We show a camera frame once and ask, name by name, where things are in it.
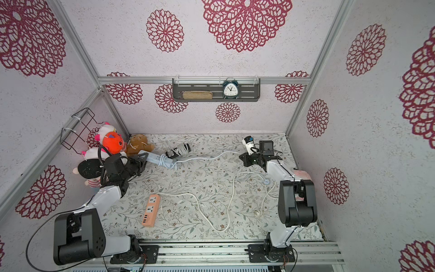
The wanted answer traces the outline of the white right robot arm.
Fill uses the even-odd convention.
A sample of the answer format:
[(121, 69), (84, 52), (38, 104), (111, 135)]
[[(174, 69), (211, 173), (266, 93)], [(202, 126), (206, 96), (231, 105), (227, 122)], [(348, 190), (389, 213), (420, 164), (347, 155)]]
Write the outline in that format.
[(245, 167), (260, 166), (279, 185), (278, 216), (281, 224), (267, 234), (265, 245), (270, 249), (286, 248), (298, 232), (317, 222), (314, 183), (304, 171), (293, 169), (281, 158), (273, 141), (253, 137), (242, 140), (246, 152), (239, 156)]

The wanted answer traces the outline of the orange power strip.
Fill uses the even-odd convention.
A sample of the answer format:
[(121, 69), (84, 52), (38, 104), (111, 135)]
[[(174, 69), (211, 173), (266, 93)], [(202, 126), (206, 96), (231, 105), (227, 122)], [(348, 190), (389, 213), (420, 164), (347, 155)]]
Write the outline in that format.
[(150, 195), (141, 222), (142, 226), (153, 227), (155, 225), (159, 205), (160, 205), (160, 196), (158, 194)]

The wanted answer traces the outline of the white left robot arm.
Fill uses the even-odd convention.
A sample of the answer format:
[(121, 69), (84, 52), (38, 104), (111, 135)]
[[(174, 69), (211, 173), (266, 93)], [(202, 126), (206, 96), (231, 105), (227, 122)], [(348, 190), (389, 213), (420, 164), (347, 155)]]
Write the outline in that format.
[(85, 178), (101, 178), (99, 191), (82, 207), (59, 215), (54, 222), (53, 259), (66, 265), (99, 257), (115, 264), (136, 263), (143, 256), (134, 235), (106, 236), (102, 217), (128, 190), (129, 180), (145, 170), (148, 154), (128, 158), (120, 153), (106, 159), (87, 159), (77, 172)]

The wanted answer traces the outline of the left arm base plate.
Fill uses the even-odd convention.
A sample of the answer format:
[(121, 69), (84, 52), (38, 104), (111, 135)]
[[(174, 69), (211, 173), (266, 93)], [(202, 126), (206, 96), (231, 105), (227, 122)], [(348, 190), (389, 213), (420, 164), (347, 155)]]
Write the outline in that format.
[(130, 252), (111, 257), (110, 264), (155, 264), (159, 254), (158, 245), (140, 245)]

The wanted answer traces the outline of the light blue power strip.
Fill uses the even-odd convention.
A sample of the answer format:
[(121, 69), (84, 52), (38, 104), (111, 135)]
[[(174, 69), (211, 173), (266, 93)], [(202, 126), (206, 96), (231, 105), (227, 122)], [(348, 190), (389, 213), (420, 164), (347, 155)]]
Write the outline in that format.
[(172, 169), (175, 167), (175, 162), (165, 154), (158, 155), (148, 151), (140, 150), (138, 156), (140, 158), (146, 159), (147, 162), (154, 163), (167, 169)]

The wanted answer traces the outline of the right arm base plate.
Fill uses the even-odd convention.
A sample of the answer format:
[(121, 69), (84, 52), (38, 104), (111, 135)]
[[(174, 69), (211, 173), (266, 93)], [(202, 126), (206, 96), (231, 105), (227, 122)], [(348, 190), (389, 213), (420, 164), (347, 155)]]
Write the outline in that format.
[(288, 263), (295, 262), (296, 255), (292, 247), (276, 248), (264, 244), (249, 244), (245, 249), (251, 263)]

